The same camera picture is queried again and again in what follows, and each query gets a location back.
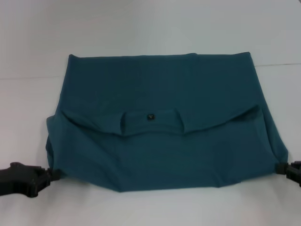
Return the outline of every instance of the button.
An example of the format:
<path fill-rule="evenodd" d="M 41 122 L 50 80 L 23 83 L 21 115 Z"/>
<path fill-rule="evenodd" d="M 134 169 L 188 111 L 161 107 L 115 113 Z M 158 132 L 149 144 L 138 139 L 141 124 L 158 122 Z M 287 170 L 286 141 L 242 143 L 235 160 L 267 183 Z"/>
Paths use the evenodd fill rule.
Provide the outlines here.
<path fill-rule="evenodd" d="M 155 119 L 155 115 L 154 114 L 148 114 L 147 115 L 147 120 L 148 121 L 152 121 L 152 120 L 154 120 Z"/>

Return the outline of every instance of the teal shirt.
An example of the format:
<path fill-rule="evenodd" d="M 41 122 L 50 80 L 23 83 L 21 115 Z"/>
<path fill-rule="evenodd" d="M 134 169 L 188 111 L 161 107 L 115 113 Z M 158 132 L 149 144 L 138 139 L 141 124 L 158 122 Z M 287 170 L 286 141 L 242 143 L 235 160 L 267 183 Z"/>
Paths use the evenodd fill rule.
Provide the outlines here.
<path fill-rule="evenodd" d="M 287 162 L 250 53 L 69 56 L 49 165 L 116 191 L 221 187 Z"/>

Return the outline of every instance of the white table surface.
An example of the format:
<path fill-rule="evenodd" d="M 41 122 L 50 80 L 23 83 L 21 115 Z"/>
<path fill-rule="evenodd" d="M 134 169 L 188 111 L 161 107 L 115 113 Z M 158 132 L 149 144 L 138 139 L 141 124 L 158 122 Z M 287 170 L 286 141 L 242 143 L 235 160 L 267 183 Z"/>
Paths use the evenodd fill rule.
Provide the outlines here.
<path fill-rule="evenodd" d="M 298 0 L 0 0 L 0 169 L 48 166 L 46 118 L 69 54 L 250 51 L 290 159 L 301 160 L 300 22 Z M 279 175 L 121 194 L 66 179 L 35 199 L 0 197 L 0 226 L 299 226 L 300 210 L 301 188 Z"/>

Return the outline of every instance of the black button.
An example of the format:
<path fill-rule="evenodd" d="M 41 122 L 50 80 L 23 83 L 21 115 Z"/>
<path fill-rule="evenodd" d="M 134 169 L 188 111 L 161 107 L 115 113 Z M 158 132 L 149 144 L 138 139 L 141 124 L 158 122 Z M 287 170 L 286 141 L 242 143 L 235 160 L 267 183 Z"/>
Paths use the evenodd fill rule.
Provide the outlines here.
<path fill-rule="evenodd" d="M 154 120 L 155 119 L 155 115 L 154 114 L 148 114 L 147 115 L 147 120 L 148 121 L 151 121 L 151 120 Z"/>

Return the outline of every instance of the folded cloth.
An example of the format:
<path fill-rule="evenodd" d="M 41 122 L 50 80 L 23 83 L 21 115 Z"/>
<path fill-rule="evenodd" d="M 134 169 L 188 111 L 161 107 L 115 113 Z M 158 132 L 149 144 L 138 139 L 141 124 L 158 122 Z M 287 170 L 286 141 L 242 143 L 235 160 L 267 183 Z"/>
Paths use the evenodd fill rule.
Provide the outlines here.
<path fill-rule="evenodd" d="M 50 167 L 120 192 L 232 185 L 288 155 L 248 52 L 70 55 L 47 126 Z"/>

